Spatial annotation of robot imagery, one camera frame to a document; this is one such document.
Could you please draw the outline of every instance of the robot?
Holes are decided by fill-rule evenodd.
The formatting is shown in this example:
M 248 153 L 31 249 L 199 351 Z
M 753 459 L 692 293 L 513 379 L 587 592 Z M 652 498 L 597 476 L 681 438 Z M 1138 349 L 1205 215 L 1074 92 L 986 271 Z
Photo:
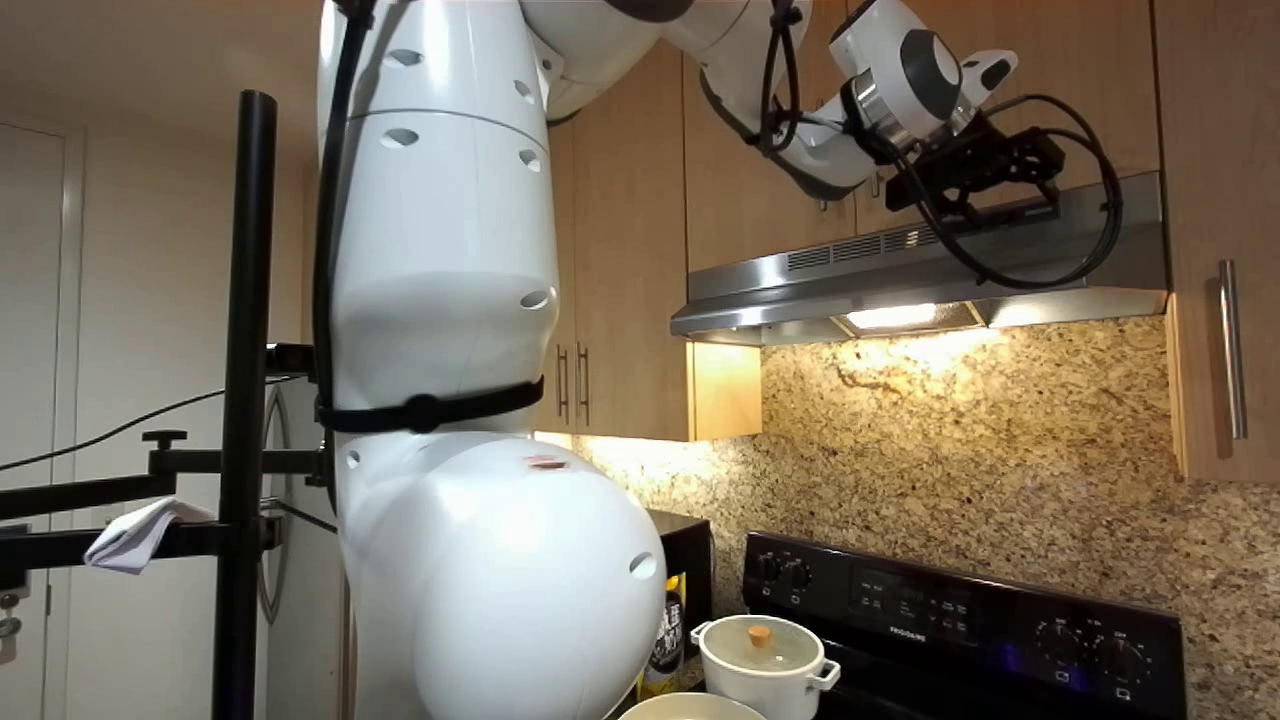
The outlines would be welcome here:
M 829 43 L 845 92 L 781 112 L 803 20 L 807 0 L 326 7 L 317 354 L 360 720 L 601 720 L 660 632 L 650 511 L 522 426 L 560 305 L 550 120 L 670 38 L 734 132 L 837 199 L 966 132 L 1015 69 L 961 65 L 904 0 L 868 0 Z

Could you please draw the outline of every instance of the kitchen cabinet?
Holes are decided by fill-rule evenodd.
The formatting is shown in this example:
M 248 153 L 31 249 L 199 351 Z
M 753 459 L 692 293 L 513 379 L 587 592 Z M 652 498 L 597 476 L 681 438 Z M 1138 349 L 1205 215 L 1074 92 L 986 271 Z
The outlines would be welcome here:
M 979 46 L 1014 46 L 1022 54 L 1015 75 L 991 104 L 1025 92 L 1061 94 L 1098 126 L 1121 176 L 1161 166 L 1147 0 L 913 0 L 913 7 L 958 60 Z M 1044 104 L 997 115 L 999 132 L 1028 123 L 1074 126 L 1067 115 Z M 1065 147 L 1061 187 L 1098 183 L 1098 163 L 1081 147 Z M 852 215 L 859 233 L 915 219 L 915 211 L 884 211 L 875 183 L 852 196 Z
M 1156 0 L 1173 416 L 1194 478 L 1280 476 L 1275 33 L 1280 3 Z M 1222 300 L 1224 269 L 1236 269 L 1236 294 Z
M 560 326 L 537 422 L 711 438 L 761 426 L 761 351 L 673 334 L 685 305 L 681 52 L 655 46 L 553 132 Z
M 799 43 L 799 104 L 821 108 L 840 88 L 829 36 L 845 0 L 816 0 Z M 845 203 L 803 196 L 788 171 L 746 145 L 705 101 L 702 69 L 685 60 L 685 176 L 688 176 L 688 269 L 716 269 L 746 257 L 788 251 L 852 233 Z

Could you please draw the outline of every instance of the pot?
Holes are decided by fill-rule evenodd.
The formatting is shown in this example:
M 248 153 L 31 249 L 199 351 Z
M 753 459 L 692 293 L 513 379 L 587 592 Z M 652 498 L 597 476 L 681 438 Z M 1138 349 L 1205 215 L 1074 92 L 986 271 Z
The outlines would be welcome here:
M 786 615 L 719 615 L 698 624 L 709 693 L 753 705 L 768 720 L 812 720 L 821 693 L 837 686 L 840 662 Z
M 766 720 L 766 714 L 728 697 L 670 693 L 630 706 L 622 720 Z

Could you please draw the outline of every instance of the range hood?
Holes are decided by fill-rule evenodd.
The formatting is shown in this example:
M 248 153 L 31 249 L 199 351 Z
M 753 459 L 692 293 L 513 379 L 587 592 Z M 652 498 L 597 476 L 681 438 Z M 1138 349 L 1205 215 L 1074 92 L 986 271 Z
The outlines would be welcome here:
M 1015 293 L 977 285 L 915 224 L 698 271 L 688 275 L 688 305 L 673 317 L 673 332 L 705 345 L 829 345 L 871 334 L 848 313 L 875 308 L 987 326 L 1154 317 L 1169 300 L 1161 171 L 1129 176 L 1121 192 L 1123 229 L 1117 251 L 1067 287 Z M 1105 229 L 1101 203 L 1101 187 L 1074 187 L 1061 192 L 1056 215 L 966 236 L 966 249 L 1009 275 L 1052 280 L 1092 251 Z

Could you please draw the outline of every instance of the stove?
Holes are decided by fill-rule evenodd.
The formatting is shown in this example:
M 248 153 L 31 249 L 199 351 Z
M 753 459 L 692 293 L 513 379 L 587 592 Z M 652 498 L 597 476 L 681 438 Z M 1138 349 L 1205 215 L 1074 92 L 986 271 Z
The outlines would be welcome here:
M 821 720 L 1183 720 L 1181 619 L 750 535 L 746 602 L 824 635 Z

